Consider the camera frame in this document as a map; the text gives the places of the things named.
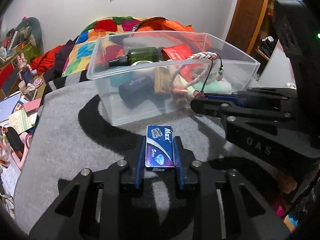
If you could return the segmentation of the person right hand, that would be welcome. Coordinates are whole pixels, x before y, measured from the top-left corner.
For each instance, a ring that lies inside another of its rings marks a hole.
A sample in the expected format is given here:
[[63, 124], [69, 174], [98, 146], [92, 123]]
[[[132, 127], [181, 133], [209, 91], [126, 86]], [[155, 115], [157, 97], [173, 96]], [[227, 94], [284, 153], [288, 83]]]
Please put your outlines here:
[[285, 194], [291, 193], [297, 187], [297, 182], [291, 176], [287, 176], [283, 173], [279, 174], [278, 181], [281, 191]]

